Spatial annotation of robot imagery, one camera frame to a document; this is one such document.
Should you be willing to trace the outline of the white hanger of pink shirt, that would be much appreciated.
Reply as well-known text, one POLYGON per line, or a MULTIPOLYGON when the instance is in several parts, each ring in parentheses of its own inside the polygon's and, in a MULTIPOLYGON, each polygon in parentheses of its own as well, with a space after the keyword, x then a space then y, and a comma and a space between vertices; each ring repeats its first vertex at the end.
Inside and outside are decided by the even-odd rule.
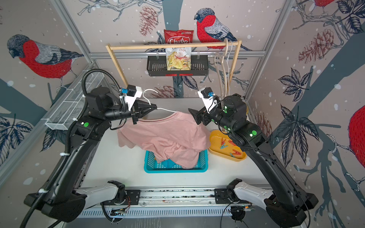
MULTIPOLYGON (((143 90, 143 92, 142 92, 143 99, 145 99, 148 102, 148 104, 151 105, 152 104, 151 100, 155 101, 156 98, 147 98, 147 96, 145 94, 146 92, 153 92, 154 94, 158 94, 158 91, 156 91, 155 89, 151 89, 151 88, 143 90)), ((157 105, 157 110, 162 110, 162 111, 166 111, 166 112, 170 112, 170 113, 177 113, 177 111, 175 111, 175 110, 166 109, 166 108, 160 107, 158 105, 157 105)))

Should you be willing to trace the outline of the pink-grey t-shirt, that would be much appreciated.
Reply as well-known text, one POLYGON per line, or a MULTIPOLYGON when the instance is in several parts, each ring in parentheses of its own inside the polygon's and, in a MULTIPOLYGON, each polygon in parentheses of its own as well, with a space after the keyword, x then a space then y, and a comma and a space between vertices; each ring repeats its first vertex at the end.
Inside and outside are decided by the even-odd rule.
POLYGON ((184 169, 196 166, 199 153, 211 145, 208 129, 191 114, 176 112, 163 119, 132 120, 117 130, 120 147, 153 152, 158 163, 171 160, 184 169))

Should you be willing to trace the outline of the white wire hanger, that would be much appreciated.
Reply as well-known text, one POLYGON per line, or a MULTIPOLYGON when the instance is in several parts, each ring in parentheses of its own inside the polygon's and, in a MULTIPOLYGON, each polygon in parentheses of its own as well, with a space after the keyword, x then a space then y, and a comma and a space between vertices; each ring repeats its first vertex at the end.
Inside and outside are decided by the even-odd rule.
POLYGON ((224 76, 225 76, 225 92, 224 92, 224 96, 228 96, 230 93, 230 83, 229 83, 229 78, 230 78, 230 66, 229 66, 229 59, 230 59, 230 54, 232 52, 232 41, 228 41, 228 39, 225 39, 225 43, 226 43, 226 50, 224 53, 224 66, 223 66, 223 70, 224 70, 224 76))

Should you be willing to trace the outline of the wooden ring hanger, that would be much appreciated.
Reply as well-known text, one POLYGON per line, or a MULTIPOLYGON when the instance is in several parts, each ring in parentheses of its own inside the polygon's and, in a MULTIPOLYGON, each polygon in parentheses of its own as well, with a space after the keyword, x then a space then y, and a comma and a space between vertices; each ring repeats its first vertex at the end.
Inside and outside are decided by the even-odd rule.
POLYGON ((216 70, 216 73, 218 75, 218 79, 219 79, 219 84, 220 84, 220 98, 223 99, 225 98, 224 96, 224 92, 225 92, 225 76, 224 76, 224 70, 223 70, 223 66, 224 66, 224 60, 223 60, 223 57, 224 57, 224 53, 225 51, 223 52, 222 55, 220 55, 218 52, 215 53, 214 55, 214 67, 215 67, 215 70, 216 70))

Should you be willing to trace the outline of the teal t-shirt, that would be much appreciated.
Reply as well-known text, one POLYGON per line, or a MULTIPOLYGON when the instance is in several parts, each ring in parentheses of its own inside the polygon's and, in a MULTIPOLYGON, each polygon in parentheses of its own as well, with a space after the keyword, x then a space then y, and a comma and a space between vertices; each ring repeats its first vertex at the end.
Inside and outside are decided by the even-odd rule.
POLYGON ((160 165, 164 169, 181 169, 182 168, 180 165, 176 164, 172 160, 165 160, 165 161, 161 162, 160 165))

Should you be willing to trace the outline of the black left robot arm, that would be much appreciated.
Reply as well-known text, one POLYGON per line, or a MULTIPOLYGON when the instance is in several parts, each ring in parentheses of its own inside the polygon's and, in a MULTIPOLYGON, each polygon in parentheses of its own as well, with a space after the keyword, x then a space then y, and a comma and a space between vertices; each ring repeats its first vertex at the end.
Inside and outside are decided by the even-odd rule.
POLYGON ((105 131, 111 129, 112 121, 131 119, 136 124, 140 118, 156 110, 157 106, 140 100, 141 88, 134 85, 120 88, 119 96, 102 86, 88 91, 87 78, 95 72, 95 69, 87 71, 81 80, 84 106, 67 131, 65 150, 52 174, 38 192, 26 196, 24 203, 29 206, 29 210, 21 227, 27 226, 36 210, 59 224, 71 222, 83 210, 106 201, 130 202, 124 184, 115 180, 84 190, 76 190, 74 185, 105 131))

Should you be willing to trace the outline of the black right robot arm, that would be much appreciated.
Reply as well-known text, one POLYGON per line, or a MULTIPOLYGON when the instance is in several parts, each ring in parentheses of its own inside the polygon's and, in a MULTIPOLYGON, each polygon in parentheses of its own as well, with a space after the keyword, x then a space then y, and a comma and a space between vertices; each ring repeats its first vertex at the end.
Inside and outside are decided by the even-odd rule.
POLYGON ((261 207, 282 228, 297 227, 310 219, 309 211, 318 204, 317 197, 294 181, 272 150, 266 135, 247 120, 247 106, 241 96, 234 94, 223 100, 211 97, 203 101, 201 110, 188 110, 196 123, 215 123, 220 130, 225 130, 272 187, 272 193, 266 193, 264 189, 235 179, 227 186, 227 199, 232 203, 245 200, 261 207))

